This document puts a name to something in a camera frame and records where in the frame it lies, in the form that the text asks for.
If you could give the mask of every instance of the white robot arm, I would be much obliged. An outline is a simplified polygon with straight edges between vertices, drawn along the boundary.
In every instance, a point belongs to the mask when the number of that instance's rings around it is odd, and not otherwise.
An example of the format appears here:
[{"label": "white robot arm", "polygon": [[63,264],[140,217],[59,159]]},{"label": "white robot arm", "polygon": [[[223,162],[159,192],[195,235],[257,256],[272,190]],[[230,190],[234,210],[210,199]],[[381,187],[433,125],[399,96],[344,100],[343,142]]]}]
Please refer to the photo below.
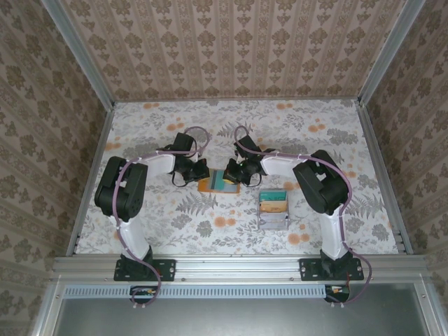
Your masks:
[{"label": "white robot arm", "polygon": [[[296,179],[294,168],[300,163],[306,162],[299,158],[267,156],[261,160],[261,167],[266,175],[281,175]],[[341,258],[347,249],[341,240],[339,225],[339,205],[332,214],[321,214],[322,252],[333,260]]]},{"label": "white robot arm", "polygon": [[[180,143],[186,143],[186,147],[184,146],[181,149],[184,153],[190,150],[191,142],[185,141],[186,136],[184,134],[181,137],[182,141]],[[239,141],[244,144],[246,149],[251,148],[254,153],[261,151],[249,136],[245,136]],[[232,183],[243,183],[245,185],[250,183],[253,174],[281,175],[296,179],[309,206],[321,214],[323,241],[321,259],[318,262],[311,262],[311,265],[306,268],[306,274],[312,274],[313,277],[320,274],[320,279],[347,277],[346,270],[348,267],[351,270],[353,268],[356,270],[359,268],[358,266],[361,266],[359,260],[352,258],[353,255],[347,250],[347,245],[342,241],[341,236],[340,209],[347,200],[348,187],[335,171],[327,168],[325,164],[316,163],[314,160],[327,162],[332,166],[336,166],[336,164],[324,150],[318,150],[311,157],[308,157],[308,160],[300,158],[299,155],[285,157],[276,154],[273,150],[267,150],[267,152],[269,152],[269,155],[257,155],[237,146],[238,158],[237,160],[230,159],[223,178]],[[112,157],[109,160],[95,194],[95,204],[101,207],[103,214],[108,216],[114,225],[116,225],[116,220],[112,216],[112,196],[118,174],[126,162],[126,159],[120,157]],[[159,174],[174,172],[181,173],[186,183],[209,176],[207,161],[205,159],[198,161],[197,154],[194,157],[186,157],[184,155],[172,155],[169,152],[164,153],[163,150],[159,150],[138,163],[131,164],[126,170],[126,185],[120,185],[116,200],[117,214],[122,220],[118,229],[123,245],[125,245],[122,260],[126,263],[133,263],[132,256],[147,260],[148,263],[156,261],[152,260],[152,250],[144,238],[141,221],[137,215],[143,204],[146,177],[152,178]],[[123,274],[129,273],[127,269],[123,272]],[[302,272],[301,274],[302,280],[304,280],[305,273]],[[363,279],[362,272],[359,272],[358,278]]]}]

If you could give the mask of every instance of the floral tablecloth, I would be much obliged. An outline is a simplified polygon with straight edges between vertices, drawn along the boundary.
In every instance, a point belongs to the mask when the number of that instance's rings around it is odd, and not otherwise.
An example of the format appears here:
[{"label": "floral tablecloth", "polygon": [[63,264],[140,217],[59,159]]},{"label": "floral tablecloth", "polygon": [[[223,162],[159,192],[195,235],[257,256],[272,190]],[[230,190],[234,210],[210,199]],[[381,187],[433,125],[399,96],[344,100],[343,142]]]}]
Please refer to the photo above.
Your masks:
[{"label": "floral tablecloth", "polygon": [[[234,157],[232,132],[245,125],[264,148],[285,153],[329,152],[353,186],[353,202],[344,216],[346,237],[357,252],[397,253],[367,144],[351,100],[182,101],[119,103],[108,136],[95,190],[111,156],[127,159],[172,144],[177,132],[200,125],[212,135],[204,152],[210,168],[224,169]],[[199,143],[205,135],[191,133]],[[288,230],[259,230],[257,196],[261,188],[289,190]],[[266,176],[256,188],[238,195],[197,191],[197,184],[176,188],[171,176],[147,181],[143,231],[156,254],[304,254],[321,247],[319,215],[305,202],[296,181]],[[93,197],[77,253],[119,253],[114,226]]]}]

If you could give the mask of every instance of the vent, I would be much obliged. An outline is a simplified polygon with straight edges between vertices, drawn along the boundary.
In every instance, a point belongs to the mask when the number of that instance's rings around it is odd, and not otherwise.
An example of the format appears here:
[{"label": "vent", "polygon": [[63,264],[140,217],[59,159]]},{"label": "vent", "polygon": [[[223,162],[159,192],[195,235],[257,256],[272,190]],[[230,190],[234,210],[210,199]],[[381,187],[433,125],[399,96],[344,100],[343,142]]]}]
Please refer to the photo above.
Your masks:
[{"label": "vent", "polygon": [[[89,286],[70,285],[65,288],[64,299],[130,298],[131,285]],[[186,286],[163,285],[160,299],[277,299],[324,298],[325,285],[238,285],[238,286]],[[135,298],[148,296],[136,295]]]}]

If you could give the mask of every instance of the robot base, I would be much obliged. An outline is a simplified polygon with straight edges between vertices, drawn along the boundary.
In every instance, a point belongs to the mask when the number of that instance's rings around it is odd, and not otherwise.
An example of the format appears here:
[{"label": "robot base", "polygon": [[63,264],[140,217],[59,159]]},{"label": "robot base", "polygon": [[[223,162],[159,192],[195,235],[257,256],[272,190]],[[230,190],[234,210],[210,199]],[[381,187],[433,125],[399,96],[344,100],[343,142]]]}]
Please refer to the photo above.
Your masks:
[{"label": "robot base", "polygon": [[[160,275],[162,281],[174,281],[176,274],[175,259],[153,259],[153,250],[149,248],[148,253],[143,259],[146,263],[152,265]],[[115,281],[157,281],[154,273],[133,259],[129,259],[123,254],[115,264],[115,273],[113,275]]]},{"label": "robot base", "polygon": [[321,250],[320,258],[300,259],[299,265],[302,281],[346,281],[348,276],[350,280],[364,280],[361,261],[350,252],[333,260]]}]

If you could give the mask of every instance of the damask wallpaper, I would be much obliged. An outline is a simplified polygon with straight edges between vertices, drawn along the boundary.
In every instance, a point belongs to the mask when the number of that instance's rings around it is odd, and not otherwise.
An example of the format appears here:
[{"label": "damask wallpaper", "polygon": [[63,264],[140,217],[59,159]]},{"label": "damask wallpaper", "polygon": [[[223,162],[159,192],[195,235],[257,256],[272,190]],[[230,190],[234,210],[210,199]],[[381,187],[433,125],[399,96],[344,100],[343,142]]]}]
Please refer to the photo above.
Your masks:
[{"label": "damask wallpaper", "polygon": [[448,307],[448,1],[426,1],[368,104],[416,253]]},{"label": "damask wallpaper", "polygon": [[405,0],[62,0],[115,100],[356,96]]},{"label": "damask wallpaper", "polygon": [[40,1],[0,1],[0,335],[65,254],[105,111]]}]

